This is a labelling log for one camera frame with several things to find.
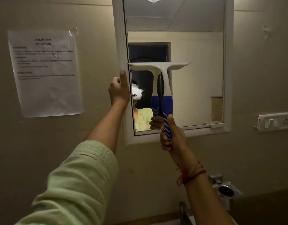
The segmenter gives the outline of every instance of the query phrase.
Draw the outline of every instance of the hand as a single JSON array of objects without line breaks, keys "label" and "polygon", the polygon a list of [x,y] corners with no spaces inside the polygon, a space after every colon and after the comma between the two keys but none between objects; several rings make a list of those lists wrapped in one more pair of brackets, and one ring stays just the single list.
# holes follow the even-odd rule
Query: hand
[{"label": "hand", "polygon": [[150,129],[151,130],[157,130],[162,128],[162,125],[164,124],[164,118],[161,116],[157,116],[157,117],[152,117],[151,122],[149,123],[150,125]]},{"label": "hand", "polygon": [[168,125],[172,132],[171,144],[164,132],[164,124],[160,134],[162,149],[168,151],[175,164],[183,170],[191,170],[197,163],[198,159],[191,152],[186,143],[186,135],[181,128],[177,127],[172,115],[168,115]]},{"label": "hand", "polygon": [[126,109],[130,99],[131,93],[128,88],[126,73],[124,69],[120,70],[120,78],[114,77],[109,87],[109,94],[112,106],[118,104]]}]

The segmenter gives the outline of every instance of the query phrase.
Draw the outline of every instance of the person's right hand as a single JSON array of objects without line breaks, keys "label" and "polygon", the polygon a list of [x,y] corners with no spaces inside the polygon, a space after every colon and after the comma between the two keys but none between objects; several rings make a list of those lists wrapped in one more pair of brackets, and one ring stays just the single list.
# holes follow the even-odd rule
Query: person's right hand
[{"label": "person's right hand", "polygon": [[123,109],[126,109],[130,99],[131,93],[128,88],[126,73],[124,69],[120,70],[120,78],[114,77],[109,87],[109,94],[112,106],[119,104]]},{"label": "person's right hand", "polygon": [[187,146],[186,135],[183,130],[175,124],[173,116],[168,115],[167,120],[172,132],[172,140],[170,144],[163,125],[160,134],[162,149],[170,153],[173,161],[181,171],[190,170],[198,163],[198,160]]}]

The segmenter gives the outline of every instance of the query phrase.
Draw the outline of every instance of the wall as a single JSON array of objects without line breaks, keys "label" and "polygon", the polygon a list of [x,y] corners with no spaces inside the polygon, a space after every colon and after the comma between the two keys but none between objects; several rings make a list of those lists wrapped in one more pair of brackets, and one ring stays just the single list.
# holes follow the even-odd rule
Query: wall
[{"label": "wall", "polygon": [[[188,143],[209,173],[222,173],[245,194],[256,195],[288,188],[288,131],[259,134],[253,128],[260,113],[288,111],[288,0],[239,1],[232,132]],[[0,0],[0,224],[14,224],[29,212],[48,173],[110,108],[107,88],[119,68],[110,5],[110,0]],[[267,40],[264,23],[273,30]],[[22,118],[6,31],[73,27],[85,113]],[[106,224],[178,210],[185,190],[176,187],[179,174],[159,144],[126,147],[122,124],[116,156],[120,176]]]},{"label": "wall", "polygon": [[171,61],[190,61],[188,66],[172,70],[176,124],[191,126],[211,121],[211,97],[222,96],[222,32],[129,31],[128,42],[170,42]]}]

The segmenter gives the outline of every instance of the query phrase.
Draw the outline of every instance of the printed instruction paper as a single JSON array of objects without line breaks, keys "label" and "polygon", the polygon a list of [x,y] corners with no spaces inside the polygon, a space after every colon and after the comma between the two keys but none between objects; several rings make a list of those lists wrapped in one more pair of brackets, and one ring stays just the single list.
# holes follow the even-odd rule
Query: printed instruction paper
[{"label": "printed instruction paper", "polygon": [[83,113],[73,32],[8,31],[8,42],[24,117]]}]

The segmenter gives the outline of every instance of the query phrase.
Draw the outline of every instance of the mirror frame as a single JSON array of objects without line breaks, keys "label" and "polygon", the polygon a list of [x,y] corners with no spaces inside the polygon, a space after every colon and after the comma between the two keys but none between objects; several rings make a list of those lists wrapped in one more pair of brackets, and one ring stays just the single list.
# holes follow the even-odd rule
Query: mirror frame
[{"label": "mirror frame", "polygon": [[[131,69],[127,64],[129,54],[124,0],[112,0],[112,4],[119,64],[120,68],[125,69],[127,72],[127,80],[129,82],[129,88],[131,89]],[[231,131],[234,0],[225,0],[224,10],[223,123],[181,127],[187,137]],[[130,118],[134,117],[132,109],[133,105],[131,99],[123,118],[126,145],[158,142],[161,130],[135,132],[134,118]]]}]

